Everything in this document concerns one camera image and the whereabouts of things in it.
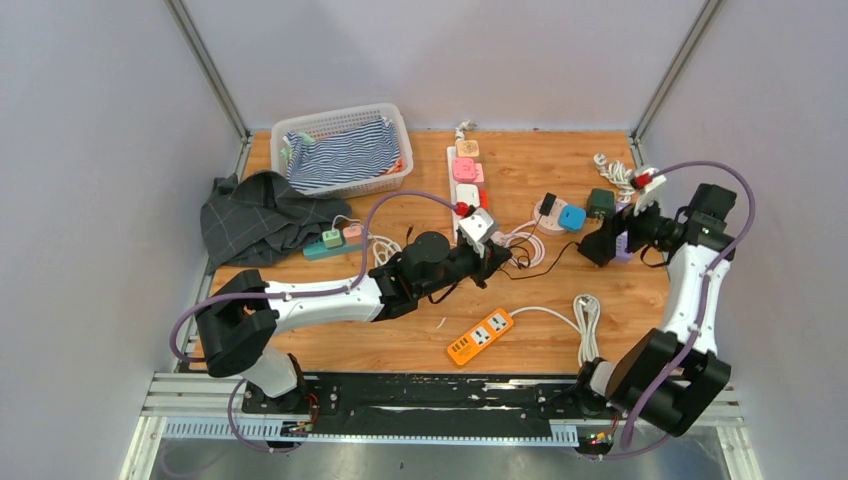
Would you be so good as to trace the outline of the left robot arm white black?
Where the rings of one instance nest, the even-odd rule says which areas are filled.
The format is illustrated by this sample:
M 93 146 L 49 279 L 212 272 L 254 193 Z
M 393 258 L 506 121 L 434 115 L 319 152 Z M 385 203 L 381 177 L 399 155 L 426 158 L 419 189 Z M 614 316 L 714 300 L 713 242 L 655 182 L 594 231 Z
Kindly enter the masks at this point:
M 286 284 L 244 270 L 213 296 L 196 317 L 203 362 L 212 378 L 240 376 L 258 387 L 283 413 L 298 411 L 306 386 L 296 359 L 270 346 L 272 337 L 334 322 L 376 322 L 415 311 L 420 301 L 465 279 L 485 288 L 512 257 L 492 240 L 477 250 L 428 231 L 387 263 L 339 281 Z

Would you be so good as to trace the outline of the orange power strip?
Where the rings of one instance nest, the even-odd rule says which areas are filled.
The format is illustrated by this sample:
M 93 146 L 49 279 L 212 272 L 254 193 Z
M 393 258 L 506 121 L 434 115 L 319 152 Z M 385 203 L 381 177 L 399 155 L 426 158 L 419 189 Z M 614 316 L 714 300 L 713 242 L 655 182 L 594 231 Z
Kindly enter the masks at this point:
M 465 366 L 513 325 L 512 316 L 503 308 L 498 308 L 452 342 L 446 352 L 455 365 Z

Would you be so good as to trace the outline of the purple power strip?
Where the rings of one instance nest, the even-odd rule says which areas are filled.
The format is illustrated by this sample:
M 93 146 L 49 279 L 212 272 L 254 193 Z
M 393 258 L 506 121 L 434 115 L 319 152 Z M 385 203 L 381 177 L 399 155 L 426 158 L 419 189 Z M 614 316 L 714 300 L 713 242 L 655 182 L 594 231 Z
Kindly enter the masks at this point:
M 633 205 L 631 203 L 617 201 L 615 204 L 615 211 L 617 213 L 621 211 L 625 212 L 622 220 L 622 232 L 616 237 L 615 256 L 613 258 L 613 261 L 616 263 L 628 264 L 633 257 L 633 253 L 628 250 L 628 222 L 632 216 L 632 210 Z

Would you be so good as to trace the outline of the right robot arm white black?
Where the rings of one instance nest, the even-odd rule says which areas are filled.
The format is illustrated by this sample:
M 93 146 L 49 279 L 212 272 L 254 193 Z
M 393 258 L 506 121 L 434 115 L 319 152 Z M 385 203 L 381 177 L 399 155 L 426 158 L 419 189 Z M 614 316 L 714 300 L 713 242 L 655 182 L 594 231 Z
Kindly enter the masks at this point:
M 621 236 L 635 252 L 653 247 L 667 256 L 671 281 L 662 325 L 651 329 L 619 362 L 586 361 L 571 390 L 571 403 L 596 417 L 612 403 L 665 433 L 684 434 L 727 385 L 731 367 L 717 357 L 718 293 L 735 255 L 725 218 L 736 193 L 700 184 L 679 208 L 685 219 L 668 218 L 653 204 L 632 205 L 603 221 L 578 246 L 598 267 L 608 265 Z

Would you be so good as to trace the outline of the black power adapter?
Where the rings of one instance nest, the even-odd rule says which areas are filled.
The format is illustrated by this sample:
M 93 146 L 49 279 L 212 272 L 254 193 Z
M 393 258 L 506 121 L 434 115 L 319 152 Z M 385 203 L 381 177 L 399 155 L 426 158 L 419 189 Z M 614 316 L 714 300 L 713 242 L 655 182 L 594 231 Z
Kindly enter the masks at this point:
M 605 267 L 615 256 L 616 237 L 613 231 L 599 228 L 579 242 L 577 251 L 597 267 Z

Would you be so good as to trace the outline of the dark green plug adapter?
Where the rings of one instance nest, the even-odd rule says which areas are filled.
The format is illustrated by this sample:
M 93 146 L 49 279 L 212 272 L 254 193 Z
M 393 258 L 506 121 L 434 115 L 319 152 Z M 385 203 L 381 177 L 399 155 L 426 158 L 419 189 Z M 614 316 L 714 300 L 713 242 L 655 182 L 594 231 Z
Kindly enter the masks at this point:
M 616 212 L 616 196 L 606 189 L 593 188 L 586 201 L 586 215 L 588 218 L 604 220 L 613 216 Z

